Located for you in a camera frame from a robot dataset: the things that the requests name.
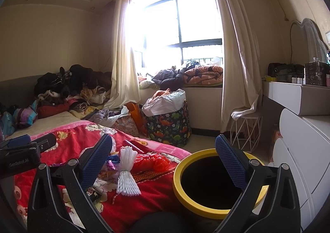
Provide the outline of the white foam fruit net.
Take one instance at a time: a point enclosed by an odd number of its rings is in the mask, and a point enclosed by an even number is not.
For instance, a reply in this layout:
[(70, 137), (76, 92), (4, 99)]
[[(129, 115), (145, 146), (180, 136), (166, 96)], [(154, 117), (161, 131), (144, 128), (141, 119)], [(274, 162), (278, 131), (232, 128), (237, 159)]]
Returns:
[(141, 191), (131, 174), (135, 158), (138, 152), (131, 146), (125, 146), (120, 150), (119, 177), (116, 193), (123, 196), (139, 196)]

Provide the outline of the dark jacket on sill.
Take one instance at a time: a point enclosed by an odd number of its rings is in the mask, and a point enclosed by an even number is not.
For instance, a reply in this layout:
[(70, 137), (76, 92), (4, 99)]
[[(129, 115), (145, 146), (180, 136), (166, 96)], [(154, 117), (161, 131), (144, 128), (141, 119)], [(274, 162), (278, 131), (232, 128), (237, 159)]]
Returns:
[(165, 69), (159, 71), (152, 81), (157, 84), (160, 90), (176, 91), (184, 86), (184, 73), (187, 68), (181, 70)]

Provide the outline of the black bag on dresser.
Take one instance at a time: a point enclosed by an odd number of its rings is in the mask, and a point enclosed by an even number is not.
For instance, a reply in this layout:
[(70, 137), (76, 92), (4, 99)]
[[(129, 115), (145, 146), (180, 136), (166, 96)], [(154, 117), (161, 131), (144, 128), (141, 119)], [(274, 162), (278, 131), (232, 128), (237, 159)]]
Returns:
[(304, 78), (304, 65), (270, 63), (268, 66), (268, 75), (275, 77), (278, 82), (291, 83), (292, 77)]

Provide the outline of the red tube package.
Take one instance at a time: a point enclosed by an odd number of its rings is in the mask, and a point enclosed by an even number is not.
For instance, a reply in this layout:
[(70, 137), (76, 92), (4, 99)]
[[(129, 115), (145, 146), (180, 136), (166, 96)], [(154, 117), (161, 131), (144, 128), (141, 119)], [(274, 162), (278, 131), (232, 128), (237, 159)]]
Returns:
[(131, 147), (134, 151), (136, 151), (139, 154), (145, 154), (145, 151), (143, 151), (142, 149), (138, 148), (136, 145), (132, 144), (128, 140), (124, 140), (123, 141), (123, 146), (129, 146), (129, 147)]

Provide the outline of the pink floral storage box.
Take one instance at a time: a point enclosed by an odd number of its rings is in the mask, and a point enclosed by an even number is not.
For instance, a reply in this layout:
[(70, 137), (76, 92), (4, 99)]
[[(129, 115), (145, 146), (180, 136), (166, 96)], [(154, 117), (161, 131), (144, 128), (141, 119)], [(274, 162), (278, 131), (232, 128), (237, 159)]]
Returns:
[(118, 118), (115, 121), (112, 128), (116, 130), (120, 130), (131, 136), (139, 136), (137, 125), (130, 115), (126, 115)]

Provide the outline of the left cream curtain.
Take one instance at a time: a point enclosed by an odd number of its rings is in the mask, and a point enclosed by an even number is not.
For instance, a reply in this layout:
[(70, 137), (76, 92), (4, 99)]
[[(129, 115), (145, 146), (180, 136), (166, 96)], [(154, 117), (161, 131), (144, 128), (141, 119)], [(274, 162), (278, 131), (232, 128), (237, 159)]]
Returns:
[(105, 109), (140, 101), (138, 75), (131, 46), (131, 1), (116, 0), (111, 35), (112, 87)]

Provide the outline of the purple foil wrapper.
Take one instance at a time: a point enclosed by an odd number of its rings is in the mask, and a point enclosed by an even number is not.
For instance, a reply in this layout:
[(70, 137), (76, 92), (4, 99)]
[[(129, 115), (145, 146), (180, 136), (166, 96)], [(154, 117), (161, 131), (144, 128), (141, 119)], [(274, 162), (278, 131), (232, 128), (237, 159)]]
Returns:
[(107, 160), (106, 161), (106, 170), (111, 171), (111, 172), (117, 171), (116, 164), (114, 164), (111, 160)]

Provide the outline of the clear cosmetics organizer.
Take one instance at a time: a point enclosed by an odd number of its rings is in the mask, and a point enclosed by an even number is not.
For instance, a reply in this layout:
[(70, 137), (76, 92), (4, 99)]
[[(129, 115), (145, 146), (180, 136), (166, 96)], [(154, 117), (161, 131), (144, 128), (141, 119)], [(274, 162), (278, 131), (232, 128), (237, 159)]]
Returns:
[(327, 77), (329, 74), (329, 64), (320, 61), (306, 63), (305, 68), (305, 84), (316, 86), (327, 86)]

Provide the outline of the yellow rimmed black trash bin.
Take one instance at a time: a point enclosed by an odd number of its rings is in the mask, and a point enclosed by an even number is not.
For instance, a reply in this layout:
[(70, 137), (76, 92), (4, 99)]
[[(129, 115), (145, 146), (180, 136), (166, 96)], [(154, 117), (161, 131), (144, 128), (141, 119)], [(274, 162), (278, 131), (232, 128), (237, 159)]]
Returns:
[(225, 219), (243, 193), (234, 185), (214, 148), (180, 161), (173, 175), (173, 190), (186, 209), (213, 220)]

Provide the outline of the window with black frame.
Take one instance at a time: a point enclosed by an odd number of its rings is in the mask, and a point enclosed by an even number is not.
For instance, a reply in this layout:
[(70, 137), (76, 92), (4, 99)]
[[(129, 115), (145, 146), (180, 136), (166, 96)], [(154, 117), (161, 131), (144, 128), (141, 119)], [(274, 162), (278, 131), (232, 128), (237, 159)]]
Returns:
[(188, 61), (224, 63), (224, 34), (215, 0), (134, 4), (131, 32), (137, 69), (182, 67)]

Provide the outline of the orange patterned quilt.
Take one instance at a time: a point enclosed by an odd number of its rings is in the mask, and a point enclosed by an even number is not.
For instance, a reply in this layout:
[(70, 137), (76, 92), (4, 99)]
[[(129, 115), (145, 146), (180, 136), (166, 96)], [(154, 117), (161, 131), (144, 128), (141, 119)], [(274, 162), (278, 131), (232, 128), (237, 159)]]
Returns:
[(186, 85), (220, 85), (223, 82), (223, 68), (218, 65), (189, 69), (184, 73)]

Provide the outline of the ornate vanity mirror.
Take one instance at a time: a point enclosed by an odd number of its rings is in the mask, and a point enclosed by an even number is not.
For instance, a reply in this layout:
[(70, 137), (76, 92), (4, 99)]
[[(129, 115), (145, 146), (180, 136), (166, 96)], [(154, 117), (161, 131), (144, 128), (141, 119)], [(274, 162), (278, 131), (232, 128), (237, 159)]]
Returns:
[(329, 64), (329, 49), (317, 24), (309, 19), (294, 20), (290, 25), (290, 63), (304, 65), (314, 58)]

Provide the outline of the orange bag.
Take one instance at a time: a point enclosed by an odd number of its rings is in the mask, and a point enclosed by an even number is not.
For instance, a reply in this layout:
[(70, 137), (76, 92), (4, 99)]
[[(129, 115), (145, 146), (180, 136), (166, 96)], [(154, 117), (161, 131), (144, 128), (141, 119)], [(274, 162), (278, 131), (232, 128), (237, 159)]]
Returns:
[(139, 105), (133, 103), (133, 102), (128, 102), (125, 104), (127, 109), (129, 110), (129, 113), (131, 114), (131, 117), (133, 118), (139, 132), (143, 132), (143, 119), (140, 114), (140, 108)]

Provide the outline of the red floral blanket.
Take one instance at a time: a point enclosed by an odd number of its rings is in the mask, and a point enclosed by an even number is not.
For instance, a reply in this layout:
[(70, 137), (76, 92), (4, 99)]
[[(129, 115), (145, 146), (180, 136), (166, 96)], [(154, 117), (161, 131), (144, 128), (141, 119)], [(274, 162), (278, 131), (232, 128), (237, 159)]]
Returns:
[(128, 140), (138, 147), (150, 148), (151, 152), (162, 154), (170, 161), (170, 166), (166, 171), (133, 173), (141, 191), (139, 196), (117, 194), (115, 177), (111, 177), (110, 180), (97, 179), (95, 181), (94, 187), (101, 193), (96, 209), (114, 232), (128, 232), (133, 224), (144, 216), (155, 212), (172, 211), (179, 206), (173, 191), (173, 174), (178, 163), (190, 152), (152, 140), (136, 138), (120, 130), (89, 121), (77, 121), (51, 130), (42, 130), (34, 124), (28, 129), (15, 132), (13, 136), (29, 135), (34, 140), (50, 132), (55, 135), (57, 143), (41, 155), (42, 162), (48, 165), (78, 158), (84, 149), (93, 147), (103, 134), (112, 137), (113, 152), (118, 152), (123, 141)]

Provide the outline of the pile of clothes on bed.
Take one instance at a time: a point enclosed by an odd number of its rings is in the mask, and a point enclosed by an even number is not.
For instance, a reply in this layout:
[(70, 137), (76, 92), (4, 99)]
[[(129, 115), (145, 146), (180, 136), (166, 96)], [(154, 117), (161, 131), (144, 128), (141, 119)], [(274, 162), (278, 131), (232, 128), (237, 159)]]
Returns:
[(82, 113), (107, 100), (112, 73), (72, 65), (58, 73), (1, 82), (1, 139), (37, 120), (62, 112)]

